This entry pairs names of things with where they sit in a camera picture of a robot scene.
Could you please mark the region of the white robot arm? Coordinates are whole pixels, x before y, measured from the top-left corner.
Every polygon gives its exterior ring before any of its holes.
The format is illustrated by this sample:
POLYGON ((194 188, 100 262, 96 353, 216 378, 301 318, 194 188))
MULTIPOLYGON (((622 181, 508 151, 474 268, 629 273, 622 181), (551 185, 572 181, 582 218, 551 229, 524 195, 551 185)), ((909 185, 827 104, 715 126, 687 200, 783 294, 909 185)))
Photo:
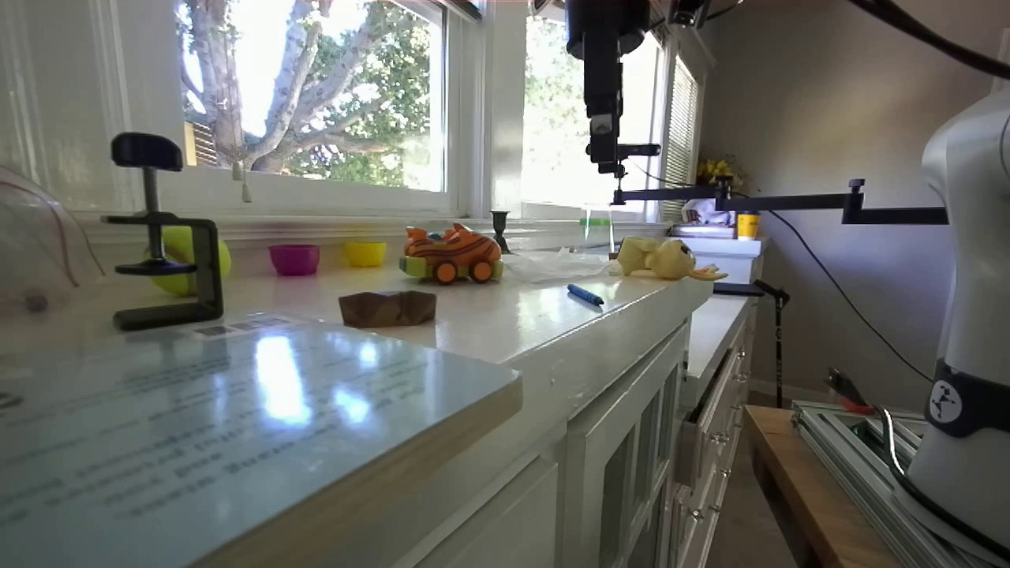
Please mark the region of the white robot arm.
POLYGON ((944 200, 954 278, 911 458, 920 502, 978 550, 1010 550, 1010 89, 946 120, 921 156, 944 200))

